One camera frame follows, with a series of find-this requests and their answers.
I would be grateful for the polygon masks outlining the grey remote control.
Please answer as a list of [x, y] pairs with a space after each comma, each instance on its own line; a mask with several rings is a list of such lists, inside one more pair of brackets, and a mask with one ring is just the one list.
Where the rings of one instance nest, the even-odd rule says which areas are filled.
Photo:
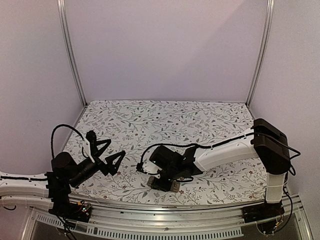
[[177, 193], [180, 189], [180, 183], [177, 181], [165, 178], [155, 178], [153, 176], [149, 177], [147, 185], [154, 190], [162, 192]]

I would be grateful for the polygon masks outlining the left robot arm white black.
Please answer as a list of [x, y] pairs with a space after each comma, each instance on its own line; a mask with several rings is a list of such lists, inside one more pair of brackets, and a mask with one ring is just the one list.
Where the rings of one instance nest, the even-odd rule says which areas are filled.
[[118, 173], [126, 152], [120, 151], [101, 160], [111, 140], [82, 140], [84, 160], [76, 163], [68, 152], [61, 152], [51, 161], [52, 170], [42, 174], [18, 175], [1, 172], [0, 205], [11, 207], [23, 205], [43, 209], [55, 209], [63, 216], [74, 213], [69, 202], [71, 189], [77, 189], [95, 173], [104, 176]]

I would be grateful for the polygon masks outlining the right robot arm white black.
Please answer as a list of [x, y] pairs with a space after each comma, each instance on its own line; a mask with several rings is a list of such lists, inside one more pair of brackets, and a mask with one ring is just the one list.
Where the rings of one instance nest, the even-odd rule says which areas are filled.
[[254, 120], [253, 126], [239, 136], [212, 146], [195, 144], [183, 154], [160, 144], [142, 169], [155, 175], [152, 188], [168, 192], [180, 178], [188, 179], [217, 166], [250, 158], [259, 158], [267, 172], [265, 202], [258, 213], [269, 218], [278, 210], [291, 160], [287, 136], [262, 118]]

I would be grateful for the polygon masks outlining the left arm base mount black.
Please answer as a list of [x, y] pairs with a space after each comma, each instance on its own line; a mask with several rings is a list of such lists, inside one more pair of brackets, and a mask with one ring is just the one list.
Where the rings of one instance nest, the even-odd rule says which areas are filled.
[[60, 218], [88, 223], [92, 214], [92, 205], [84, 200], [77, 203], [70, 202], [68, 198], [54, 200], [53, 207], [48, 212]]

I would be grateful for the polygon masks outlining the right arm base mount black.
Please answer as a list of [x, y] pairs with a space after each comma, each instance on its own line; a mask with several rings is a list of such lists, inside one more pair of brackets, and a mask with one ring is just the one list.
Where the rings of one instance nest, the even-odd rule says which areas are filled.
[[245, 206], [241, 209], [242, 218], [245, 223], [263, 221], [257, 224], [257, 229], [264, 235], [276, 232], [284, 221], [284, 207], [282, 201], [279, 203], [263, 203]]

